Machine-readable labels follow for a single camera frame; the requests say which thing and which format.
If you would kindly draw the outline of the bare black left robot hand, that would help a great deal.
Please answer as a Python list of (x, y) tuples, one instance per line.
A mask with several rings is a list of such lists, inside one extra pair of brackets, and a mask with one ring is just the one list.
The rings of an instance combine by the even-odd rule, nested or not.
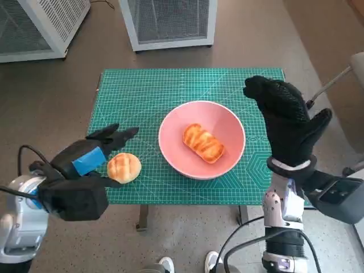
[(118, 188), (135, 180), (141, 170), (140, 160), (131, 153), (118, 153), (139, 132), (138, 127), (119, 131), (114, 123), (77, 140), (51, 160), (51, 166), (62, 175), (52, 179), (52, 186), (62, 191), (91, 191)]

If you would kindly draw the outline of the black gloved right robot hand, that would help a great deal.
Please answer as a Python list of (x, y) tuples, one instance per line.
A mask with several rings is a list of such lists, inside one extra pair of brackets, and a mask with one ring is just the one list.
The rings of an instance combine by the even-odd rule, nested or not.
[(332, 111), (324, 108), (311, 118), (296, 87), (263, 76), (247, 78), (243, 93), (256, 101), (264, 117), (272, 157), (290, 167), (307, 162), (332, 119)]

